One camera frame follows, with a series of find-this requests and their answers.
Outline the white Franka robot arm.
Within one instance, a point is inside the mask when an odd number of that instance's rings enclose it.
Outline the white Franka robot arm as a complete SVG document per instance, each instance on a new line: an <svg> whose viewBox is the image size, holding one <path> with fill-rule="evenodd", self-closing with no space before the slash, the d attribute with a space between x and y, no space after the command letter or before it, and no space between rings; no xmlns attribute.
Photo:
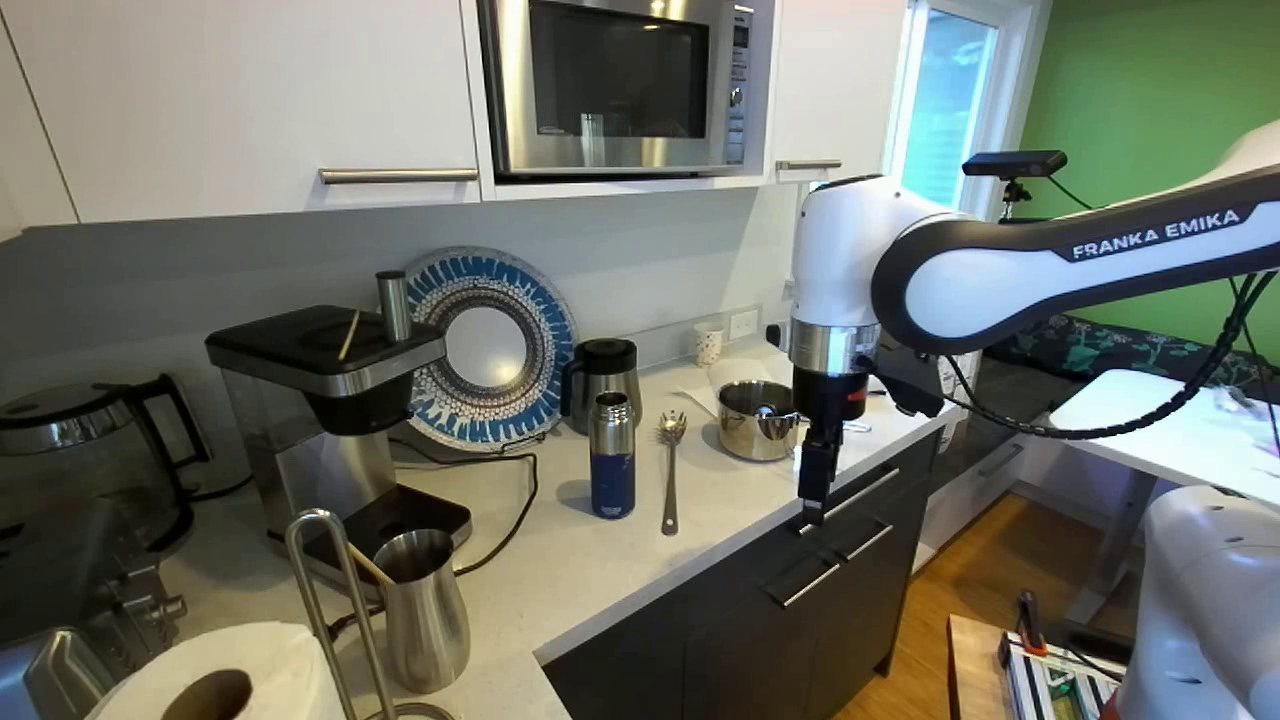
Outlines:
<svg viewBox="0 0 1280 720"><path fill-rule="evenodd" d="M790 386L807 421L798 509L818 518L868 380L939 411L934 377L883 339L962 355L1069 308L1280 269L1280 125L1177 189L1039 224L962 220L878 177L810 182L790 244Z"/></svg>

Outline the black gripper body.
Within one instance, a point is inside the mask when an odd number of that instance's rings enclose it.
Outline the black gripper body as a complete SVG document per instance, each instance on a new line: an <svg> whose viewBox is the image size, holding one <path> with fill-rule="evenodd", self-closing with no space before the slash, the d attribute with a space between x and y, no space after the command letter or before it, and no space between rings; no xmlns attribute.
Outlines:
<svg viewBox="0 0 1280 720"><path fill-rule="evenodd" d="M798 494L822 500L844 446L844 424L862 411L868 377L790 373L796 411L807 421L798 446Z"/></svg>

